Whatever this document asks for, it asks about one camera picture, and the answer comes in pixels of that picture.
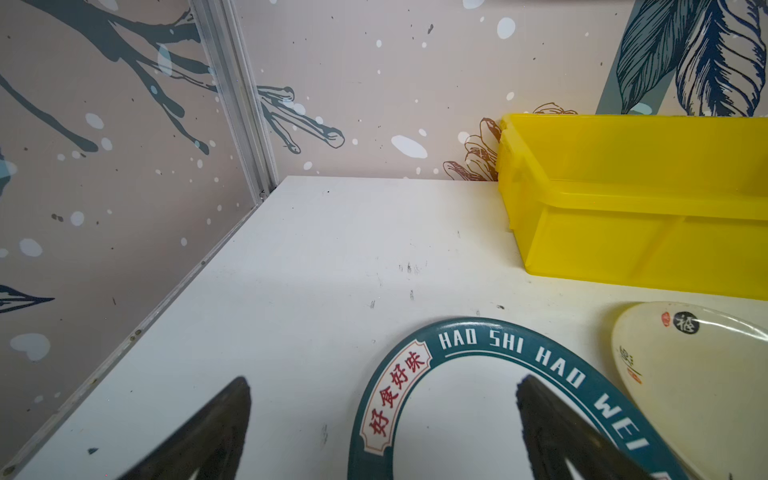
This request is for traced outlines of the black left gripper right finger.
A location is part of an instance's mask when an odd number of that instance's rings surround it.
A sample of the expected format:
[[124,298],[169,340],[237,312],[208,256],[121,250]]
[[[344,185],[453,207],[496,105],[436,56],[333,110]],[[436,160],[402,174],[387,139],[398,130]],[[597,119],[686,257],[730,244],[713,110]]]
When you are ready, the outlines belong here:
[[516,399],[534,479],[650,477],[537,378],[525,377]]

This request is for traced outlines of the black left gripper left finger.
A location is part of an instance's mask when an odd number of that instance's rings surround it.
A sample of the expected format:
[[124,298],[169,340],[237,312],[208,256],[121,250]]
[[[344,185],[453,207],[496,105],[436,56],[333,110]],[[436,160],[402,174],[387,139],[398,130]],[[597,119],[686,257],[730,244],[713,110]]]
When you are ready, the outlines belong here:
[[250,386],[239,376],[126,471],[124,479],[233,479],[245,445]]

